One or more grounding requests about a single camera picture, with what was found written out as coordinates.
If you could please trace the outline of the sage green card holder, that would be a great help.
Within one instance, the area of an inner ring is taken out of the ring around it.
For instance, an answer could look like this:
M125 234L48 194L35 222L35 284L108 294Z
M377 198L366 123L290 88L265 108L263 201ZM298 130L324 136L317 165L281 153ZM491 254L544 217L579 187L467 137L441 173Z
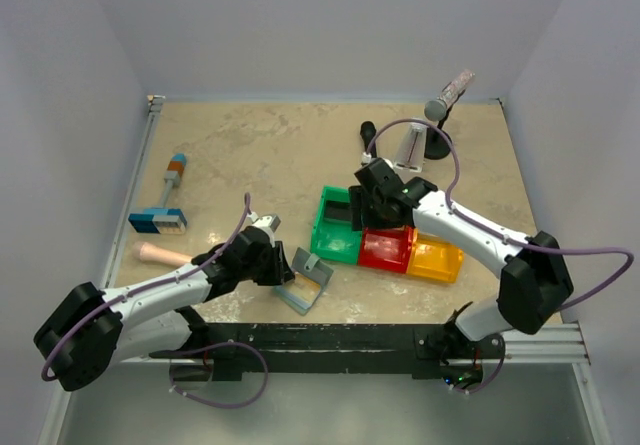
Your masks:
M291 265L294 277L275 287L275 294L300 315L306 315L326 290L334 270L320 257L298 247Z

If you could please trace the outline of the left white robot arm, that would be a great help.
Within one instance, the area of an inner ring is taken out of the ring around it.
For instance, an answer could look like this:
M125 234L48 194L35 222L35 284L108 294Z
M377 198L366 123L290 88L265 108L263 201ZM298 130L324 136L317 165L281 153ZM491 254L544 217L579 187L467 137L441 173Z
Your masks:
M274 287L293 278L282 243L248 226L155 279L106 290L82 283L34 336L45 360L41 377L75 391L123 360L197 350L211 336L196 305L229 294L244 281Z

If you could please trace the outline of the black VIP card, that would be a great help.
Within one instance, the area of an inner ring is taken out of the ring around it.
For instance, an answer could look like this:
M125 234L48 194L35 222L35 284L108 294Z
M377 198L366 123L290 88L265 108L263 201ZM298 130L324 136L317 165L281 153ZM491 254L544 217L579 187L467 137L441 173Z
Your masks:
M351 222L351 208L348 202L326 201L323 219L330 222Z

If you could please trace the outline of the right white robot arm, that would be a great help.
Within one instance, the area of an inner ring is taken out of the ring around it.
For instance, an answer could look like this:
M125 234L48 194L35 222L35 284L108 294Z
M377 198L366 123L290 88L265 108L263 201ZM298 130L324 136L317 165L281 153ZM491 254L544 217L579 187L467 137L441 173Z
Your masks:
M534 335L573 293L548 233L529 237L447 203L436 185L420 177L403 182L382 158L364 154L355 177L358 184L349 188L354 229L412 227L460 248L499 279L495 298L465 305L449 319L455 338L478 342L509 330Z

